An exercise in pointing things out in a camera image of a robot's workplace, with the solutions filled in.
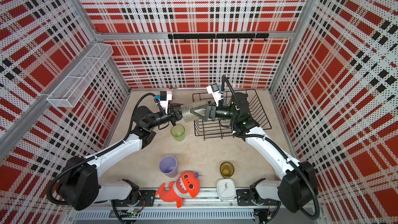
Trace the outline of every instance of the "white alarm clock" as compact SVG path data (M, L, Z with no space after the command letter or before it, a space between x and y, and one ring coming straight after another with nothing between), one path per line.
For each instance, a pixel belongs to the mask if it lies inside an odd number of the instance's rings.
M217 182L217 194L221 201L235 199L235 183L231 179L221 179Z

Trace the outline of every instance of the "purple cup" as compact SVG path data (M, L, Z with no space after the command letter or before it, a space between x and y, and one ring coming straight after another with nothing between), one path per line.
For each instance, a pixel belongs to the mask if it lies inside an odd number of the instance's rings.
M159 162L160 171L168 177L176 177L178 174L177 160L173 156L163 157Z

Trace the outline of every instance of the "clear glass cup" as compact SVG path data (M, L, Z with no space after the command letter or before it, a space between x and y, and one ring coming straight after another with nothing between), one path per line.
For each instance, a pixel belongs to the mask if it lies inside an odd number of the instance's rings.
M185 138L185 128L181 124L173 126L170 132L178 142L183 141Z
M235 168L230 162L223 162L220 166L220 173L224 178L230 178L235 172Z

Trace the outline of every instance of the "clock face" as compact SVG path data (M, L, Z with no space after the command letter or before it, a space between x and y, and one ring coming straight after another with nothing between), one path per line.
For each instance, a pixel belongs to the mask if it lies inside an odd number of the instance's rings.
M231 179L220 180L217 183L217 192L222 198L235 197L235 184Z

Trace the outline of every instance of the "pegboard wall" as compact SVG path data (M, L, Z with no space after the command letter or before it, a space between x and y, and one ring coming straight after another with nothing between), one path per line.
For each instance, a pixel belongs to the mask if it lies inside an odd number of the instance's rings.
M267 88L287 38L254 40L108 40L131 88L204 87L226 74L234 87Z
M276 87L334 223L398 222L397 6L318 0Z
M44 111L1 162L2 223L56 224L62 219L66 206L51 204L45 196L50 181L68 159L102 149L125 97L105 64L76 107Z
M91 42L68 0L0 0L0 137Z
M80 0L97 32L287 31L305 0Z

